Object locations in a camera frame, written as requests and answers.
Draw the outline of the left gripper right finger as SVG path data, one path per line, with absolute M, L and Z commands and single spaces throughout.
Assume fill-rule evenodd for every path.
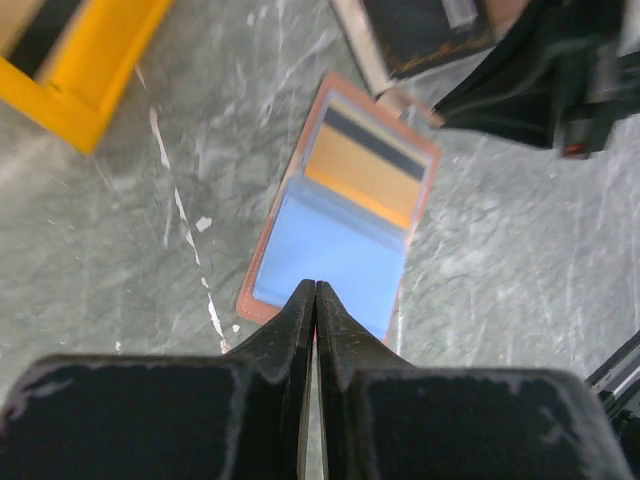
M 328 479 L 630 479 L 605 410 L 554 369 L 421 368 L 315 294 Z

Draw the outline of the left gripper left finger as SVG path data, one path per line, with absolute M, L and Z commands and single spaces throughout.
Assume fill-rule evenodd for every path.
M 300 479 L 315 285 L 221 356 L 50 355 L 1 409 L 5 479 Z

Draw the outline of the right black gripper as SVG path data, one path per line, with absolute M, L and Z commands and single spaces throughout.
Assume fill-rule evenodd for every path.
M 531 1 L 494 50 L 436 106 L 445 129 L 472 130 L 563 158 L 606 149 L 639 113 L 639 52 L 618 55 L 622 1 Z

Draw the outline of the pink leather card holder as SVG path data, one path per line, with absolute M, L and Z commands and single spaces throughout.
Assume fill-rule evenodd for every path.
M 412 225 L 400 228 L 305 175 L 328 101 L 346 100 L 423 151 L 430 159 Z M 341 76 L 322 80 L 285 170 L 236 303 L 239 316 L 268 322 L 302 280 L 328 282 L 347 312 L 385 339 L 416 227 L 426 209 L 439 148 L 401 119 L 387 97 L 373 98 Z

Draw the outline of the yellow bin with cards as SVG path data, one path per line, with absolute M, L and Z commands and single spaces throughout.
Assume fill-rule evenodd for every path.
M 92 152 L 170 7 L 166 0 L 2 2 L 2 101 Z

